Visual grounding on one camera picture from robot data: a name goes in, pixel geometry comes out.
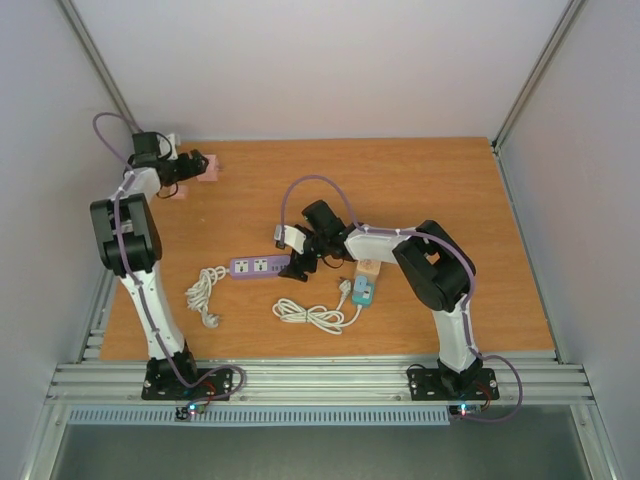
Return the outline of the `large pink cube plug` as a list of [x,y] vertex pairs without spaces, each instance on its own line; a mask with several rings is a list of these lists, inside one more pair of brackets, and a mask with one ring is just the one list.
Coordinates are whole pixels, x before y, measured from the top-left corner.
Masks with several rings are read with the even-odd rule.
[[208,164],[206,170],[197,176],[199,182],[217,182],[221,166],[216,155],[205,156]]

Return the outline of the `small pink plug adapter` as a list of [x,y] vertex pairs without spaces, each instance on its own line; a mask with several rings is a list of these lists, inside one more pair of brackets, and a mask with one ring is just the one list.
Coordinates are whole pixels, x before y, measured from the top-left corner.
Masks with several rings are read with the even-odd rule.
[[185,200],[189,194],[189,187],[186,185],[177,185],[175,189],[170,193],[169,199],[171,200]]

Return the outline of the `purple power strip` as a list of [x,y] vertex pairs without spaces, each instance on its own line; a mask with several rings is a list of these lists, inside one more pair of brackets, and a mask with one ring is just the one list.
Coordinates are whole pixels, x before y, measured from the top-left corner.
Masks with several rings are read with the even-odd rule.
[[277,277],[289,261],[290,257],[286,254],[233,258],[229,273],[235,280]]

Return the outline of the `teal power strip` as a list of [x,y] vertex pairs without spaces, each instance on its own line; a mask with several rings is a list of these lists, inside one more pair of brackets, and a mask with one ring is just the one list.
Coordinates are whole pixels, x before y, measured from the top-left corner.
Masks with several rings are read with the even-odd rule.
[[373,303],[375,284],[369,282],[365,277],[354,281],[351,294],[351,301],[356,306],[368,308]]

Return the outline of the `small blue plug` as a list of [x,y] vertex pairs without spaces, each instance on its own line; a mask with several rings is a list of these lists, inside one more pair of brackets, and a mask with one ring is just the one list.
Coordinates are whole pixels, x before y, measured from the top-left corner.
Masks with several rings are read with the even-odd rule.
[[365,276],[358,276],[354,280],[353,295],[368,299],[373,293],[373,287],[374,285]]

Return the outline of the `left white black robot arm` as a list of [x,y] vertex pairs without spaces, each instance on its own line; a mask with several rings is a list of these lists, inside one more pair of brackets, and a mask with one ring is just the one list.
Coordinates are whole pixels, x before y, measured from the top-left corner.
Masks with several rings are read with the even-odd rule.
[[121,184],[90,205],[90,216],[102,264],[126,288],[146,337],[143,397],[189,398],[199,391],[202,375],[166,298],[162,243],[149,203],[163,188],[204,173],[209,160],[197,150],[178,154],[173,135],[143,131],[132,140]]

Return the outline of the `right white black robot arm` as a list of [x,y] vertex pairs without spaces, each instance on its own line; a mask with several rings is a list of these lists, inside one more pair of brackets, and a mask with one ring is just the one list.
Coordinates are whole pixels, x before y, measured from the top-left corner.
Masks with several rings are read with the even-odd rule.
[[345,224],[318,200],[302,211],[307,226],[279,223],[274,240],[291,249],[282,277],[305,282],[317,262],[378,261],[397,265],[417,299],[433,314],[439,339],[436,382],[450,398],[473,389],[483,365],[473,338],[469,306],[475,267],[433,220],[409,229]]

